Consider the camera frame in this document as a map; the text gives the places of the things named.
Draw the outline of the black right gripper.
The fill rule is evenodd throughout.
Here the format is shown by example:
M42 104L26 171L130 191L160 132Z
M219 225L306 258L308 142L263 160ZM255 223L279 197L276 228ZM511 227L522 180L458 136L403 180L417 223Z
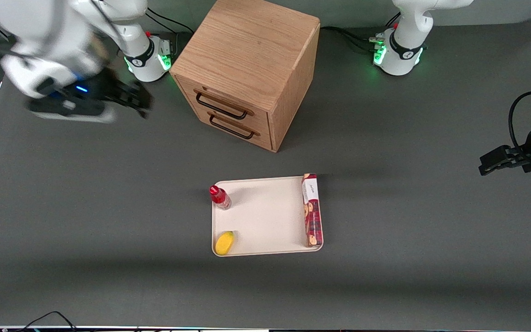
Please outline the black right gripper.
M117 75L110 69L103 69L101 73L88 78L74 78L71 75L68 82L62 82L59 74L48 75L39 84L39 93L44 96L39 99L39 105L74 106L87 101L103 101L116 89L116 103L134 109L143 119L149 118L153 96L141 82L119 82Z

